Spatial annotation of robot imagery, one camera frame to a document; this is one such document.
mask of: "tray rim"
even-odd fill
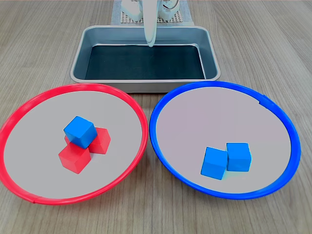
[[[164,108],[164,106],[171,101],[174,97],[187,92],[189,90],[193,89],[199,89],[199,88],[205,88],[205,87],[221,87],[221,88],[228,88],[232,90],[236,90],[242,93],[245,93],[259,101],[259,104],[267,108],[269,111],[271,111],[273,114],[275,114],[280,121],[284,124],[288,135],[290,137],[291,141],[291,156],[289,163],[283,172],[283,174],[273,183],[268,185],[265,188],[262,188],[257,191],[252,191],[248,193],[240,193],[240,194],[231,194],[231,193],[223,193],[218,192],[214,190],[210,190],[208,188],[199,186],[195,184],[194,182],[191,182],[187,178],[180,175],[166,160],[164,155],[162,154],[160,147],[157,142],[157,136],[156,136],[156,124],[158,116],[161,112],[161,110]],[[183,86],[180,86],[178,88],[173,89],[169,93],[167,93],[156,105],[154,108],[151,120],[150,120],[150,140],[152,143],[152,146],[154,148],[154,151],[156,155],[158,156],[159,160],[162,162],[162,164],[167,168],[168,171],[170,171],[176,178],[181,180],[183,183],[187,184],[188,186],[203,192],[208,195],[212,195],[219,198],[225,198],[225,199],[234,199],[234,200],[245,200],[245,199],[255,199],[259,197],[263,197],[269,194],[272,194],[276,192],[277,190],[284,187],[294,176],[296,173],[300,158],[301,158],[301,146],[300,146],[300,139],[299,135],[296,131],[296,128],[292,121],[289,119],[289,117],[286,115],[286,113],[272,100],[270,100],[267,96],[260,94],[259,92],[252,90],[250,88],[233,84],[225,81],[201,81],[201,82],[193,82],[189,84],[185,84]]]
[[[136,154],[136,157],[134,158],[132,163],[129,165],[129,167],[119,177],[117,177],[114,181],[112,181],[108,185],[96,191],[93,191],[91,193],[77,196],[77,197],[62,198],[62,199],[46,198],[46,197],[42,197],[42,196],[29,193],[26,190],[22,189],[20,186],[18,186],[11,179],[10,175],[8,174],[6,170],[5,163],[4,163],[4,150],[5,150],[6,142],[12,130],[15,128],[16,124],[34,107],[36,107],[40,103],[50,98],[53,98],[55,96],[66,94],[66,93],[71,93],[71,92],[77,92],[77,91],[95,91],[95,92],[111,94],[115,97],[120,98],[124,102],[126,102],[135,111],[136,115],[139,118],[141,128],[142,128],[142,140],[141,140],[141,144],[138,149],[138,152]],[[137,164],[142,159],[143,154],[146,150],[147,141],[148,141],[148,123],[147,123],[146,115],[144,114],[144,111],[141,108],[141,106],[127,93],[117,88],[104,85],[104,84],[84,83],[84,84],[69,84],[69,85],[56,87],[48,91],[45,91],[33,97],[32,99],[28,100],[27,102],[25,102],[3,124],[2,128],[0,129],[0,180],[4,184],[4,186],[13,194],[32,203],[43,204],[43,205],[67,205],[67,204],[73,204],[73,203],[86,201],[104,192],[107,192],[108,190],[118,185],[121,181],[123,181],[133,171],[133,169],[137,166]]]
[[[168,79],[168,80],[159,80],[159,79],[149,79],[149,80],[138,80],[138,79],[133,79],[133,80],[113,80],[113,79],[99,79],[99,80],[84,80],[84,79],[78,79],[75,77],[74,75],[74,70],[77,64],[77,60],[79,57],[79,52],[81,50],[81,45],[82,42],[84,40],[85,34],[88,30],[93,29],[93,28],[143,28],[144,26],[138,26],[138,25],[131,25],[131,26],[123,26],[123,25],[92,25],[89,26],[87,28],[85,28],[82,32],[81,38],[80,38],[80,42],[79,42],[79,46],[77,48],[76,54],[75,54],[75,58],[70,70],[70,77],[71,79],[76,82],[76,83],[101,83],[101,84],[163,84],[163,83],[190,83],[190,82],[198,82],[198,81],[203,81],[202,79]],[[203,31],[206,32],[207,34],[207,38],[211,47],[211,53],[213,55],[214,58],[214,64],[215,64],[215,68],[216,68],[216,76],[212,79],[206,79],[209,81],[214,81],[220,78],[221,76],[221,72],[220,72],[220,67],[219,64],[217,62],[216,56],[215,56],[215,50],[213,48],[213,44],[212,44],[212,40],[209,34],[209,31],[207,29],[205,29],[204,27],[201,26],[193,26],[193,25],[183,25],[183,26],[157,26],[157,28],[196,28],[196,29],[201,29]]]

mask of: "blue cube on red cube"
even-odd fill
[[[64,128],[64,132],[71,143],[83,149],[88,148],[98,135],[94,124],[79,116]]]

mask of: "red rim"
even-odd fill
[[[4,165],[4,148],[8,140],[8,137],[11,131],[16,126],[16,124],[31,109],[36,107],[38,104],[52,97],[55,97],[61,94],[70,93],[70,92],[76,92],[76,91],[97,91],[97,92],[111,94],[120,98],[121,100],[125,101],[128,105],[130,105],[135,111],[135,113],[137,114],[141,123],[141,127],[142,127],[142,141],[141,141],[141,145],[138,150],[138,153],[135,159],[133,160],[133,162],[126,169],[126,171],[123,172],[117,179],[115,179],[113,182],[106,185],[105,187],[99,190],[96,190],[92,193],[73,197],[73,198],[65,198],[65,199],[51,199],[51,198],[45,198],[42,196],[31,194],[25,191],[24,189],[22,189],[21,187],[19,187],[11,179],[11,177],[9,176],[6,170],[6,167]],[[110,190],[111,188],[119,184],[123,179],[125,179],[126,176],[132,172],[132,170],[136,167],[136,165],[140,162],[141,158],[143,157],[143,154],[145,152],[146,145],[147,145],[147,140],[148,140],[148,124],[147,124],[147,119],[143,112],[143,109],[131,96],[129,96],[125,92],[119,89],[113,88],[111,86],[103,85],[103,84],[70,84],[70,85],[57,87],[57,88],[48,90],[42,94],[39,94],[38,96],[27,101],[25,104],[19,107],[4,123],[3,127],[0,130],[0,180],[5,185],[5,187],[8,190],[10,190],[12,193],[32,203],[38,203],[38,204],[44,204],[44,205],[65,205],[65,204],[73,204],[77,202],[86,201],[88,199],[91,199],[95,196],[98,196]]]

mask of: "blue rim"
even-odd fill
[[[157,136],[156,136],[156,123],[158,116],[161,112],[161,110],[164,108],[164,106],[172,100],[174,97],[178,96],[179,94],[182,94],[186,91],[192,90],[192,89],[198,89],[198,88],[203,88],[203,87],[222,87],[222,88],[228,88],[236,91],[240,91],[242,93],[245,93],[249,96],[252,96],[253,98],[257,99],[259,101],[259,104],[270,110],[272,113],[274,113],[285,125],[290,141],[291,141],[291,156],[289,163],[284,171],[284,173],[272,184],[269,186],[249,192],[249,193],[242,193],[242,194],[229,194],[229,193],[222,193],[222,192],[217,192],[213,191],[207,188],[204,188],[202,186],[199,186],[182,175],[180,175],[173,167],[167,162],[165,159],[164,155],[162,154],[158,141],[157,141]],[[243,200],[243,199],[254,199],[254,198],[259,198],[262,196],[269,195],[271,193],[276,192],[277,190],[281,189],[284,185],[286,185],[293,175],[295,174],[299,162],[300,162],[300,157],[301,157],[301,146],[300,146],[300,140],[298,133],[296,131],[295,126],[293,125],[292,121],[288,118],[288,116],[284,113],[284,111],[277,106],[273,101],[271,101],[268,97],[265,95],[262,95],[252,89],[246,88],[244,86],[238,85],[238,84],[232,84],[224,81],[199,81],[199,82],[194,82],[194,83],[189,83],[183,86],[180,86],[168,94],[166,94],[156,105],[154,108],[154,111],[151,116],[150,120],[150,138],[152,142],[152,146],[154,148],[154,151],[156,152],[159,160],[162,162],[162,164],[179,180],[187,184],[188,186],[201,191],[205,194],[209,194],[212,196],[220,197],[220,198],[225,198],[225,199],[235,199],[235,200]]]

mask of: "dark tray bottom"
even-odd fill
[[[192,45],[98,45],[91,51],[86,80],[205,79]]]

